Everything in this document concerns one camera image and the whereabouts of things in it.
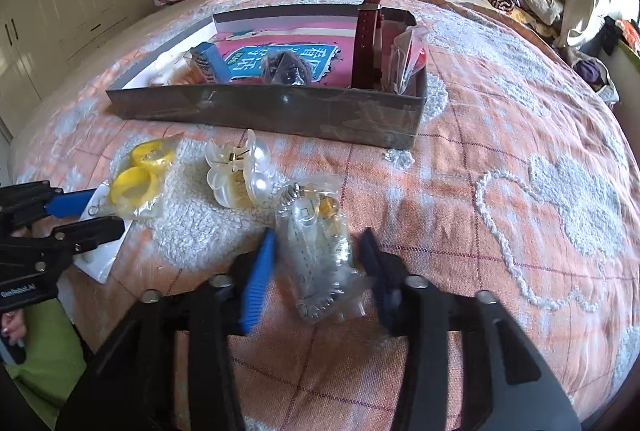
bed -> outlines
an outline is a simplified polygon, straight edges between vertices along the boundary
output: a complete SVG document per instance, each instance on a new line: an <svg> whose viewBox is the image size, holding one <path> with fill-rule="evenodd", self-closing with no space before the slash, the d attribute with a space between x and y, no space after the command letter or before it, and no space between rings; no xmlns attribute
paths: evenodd
<svg viewBox="0 0 640 431"><path fill-rule="evenodd" d="M255 245L270 209L233 212L207 190L204 143L241 130L123 121L106 88L190 24L233 8L361 0L187 0L103 46L12 144L17 183L95 187L133 144L184 134L165 216L135 223L105 285L71 268L60 299L97 349L146 289L193 289ZM412 273L463 295L490 289L541 351L581 419L619 389L640 348L638 166L602 100L540 38L479 0L383 0L428 27L428 102L410 159L380 148L260 133L284 178L340 177L357 236L373 227ZM406 343L367 315L303 323L272 284L255 334L232 339L249 429L390 426ZM185 340L185 335L178 337ZM447 427L462 364L450 342ZM187 419L177 362L177 421Z"/></svg>

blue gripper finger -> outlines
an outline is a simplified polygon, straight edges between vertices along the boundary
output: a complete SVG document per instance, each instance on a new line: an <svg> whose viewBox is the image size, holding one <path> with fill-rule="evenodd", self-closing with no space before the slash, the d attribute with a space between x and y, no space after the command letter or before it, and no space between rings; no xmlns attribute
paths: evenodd
<svg viewBox="0 0 640 431"><path fill-rule="evenodd" d="M85 189L84 191L56 195L45 206L45 209L49 215L56 218L77 217L82 214L94 193L95 189Z"/></svg>

red object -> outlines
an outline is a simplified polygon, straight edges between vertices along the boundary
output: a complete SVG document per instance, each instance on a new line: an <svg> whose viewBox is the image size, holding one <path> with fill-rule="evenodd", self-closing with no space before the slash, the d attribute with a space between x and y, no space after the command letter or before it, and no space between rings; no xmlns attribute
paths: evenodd
<svg viewBox="0 0 640 431"><path fill-rule="evenodd" d="M382 77L382 69L375 66L376 61L382 60L380 53L376 57L375 47L376 38L382 45L382 0L364 0L358 10L351 88L372 90L374 83Z"/></svg>
<svg viewBox="0 0 640 431"><path fill-rule="evenodd" d="M640 35L636 28L627 20L617 20L616 25L622 29L626 44L628 44L636 54L640 55Z"/></svg>
<svg viewBox="0 0 640 431"><path fill-rule="evenodd" d="M427 51L422 47L420 49L420 55L418 56L418 60L416 63L416 68L424 68L427 66Z"/></svg>

yellow tape roll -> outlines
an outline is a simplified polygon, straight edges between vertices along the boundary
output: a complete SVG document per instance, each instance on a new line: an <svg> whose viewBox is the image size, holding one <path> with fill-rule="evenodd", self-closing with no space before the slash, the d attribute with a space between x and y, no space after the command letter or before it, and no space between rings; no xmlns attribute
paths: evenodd
<svg viewBox="0 0 640 431"><path fill-rule="evenodd" d="M138 144L131 151L131 162L134 166L143 167L156 175L162 174L174 161L174 157L175 151L167 151L166 143L160 138Z"/></svg>
<svg viewBox="0 0 640 431"><path fill-rule="evenodd" d="M160 182L155 173L143 167L130 167L113 181L109 199L116 208L138 209L160 194Z"/></svg>

plastic bag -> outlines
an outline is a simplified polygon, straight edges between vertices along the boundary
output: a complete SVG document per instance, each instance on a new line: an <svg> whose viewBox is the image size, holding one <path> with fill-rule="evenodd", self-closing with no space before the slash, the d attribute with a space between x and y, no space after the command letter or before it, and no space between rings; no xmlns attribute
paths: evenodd
<svg viewBox="0 0 640 431"><path fill-rule="evenodd" d="M117 214L124 220L158 218L162 215L164 180L175 160L182 134L138 144L111 180L99 215Z"/></svg>
<svg viewBox="0 0 640 431"><path fill-rule="evenodd" d="M190 64L190 58L185 54L179 54L174 60L162 66L151 79L147 86L177 86L177 85L201 85L206 81L196 65Z"/></svg>
<svg viewBox="0 0 640 431"><path fill-rule="evenodd" d="M427 65L427 47L424 36L428 29L423 26L407 27L396 36L391 47L383 91L404 94L411 78Z"/></svg>
<svg viewBox="0 0 640 431"><path fill-rule="evenodd" d="M308 85L313 72L309 63L291 50L272 50L262 58L262 82L266 85Z"/></svg>
<svg viewBox="0 0 640 431"><path fill-rule="evenodd" d="M292 183L277 196L276 237L280 270L303 319L316 322L364 315L370 282L352 265L347 216L337 200L338 177Z"/></svg>

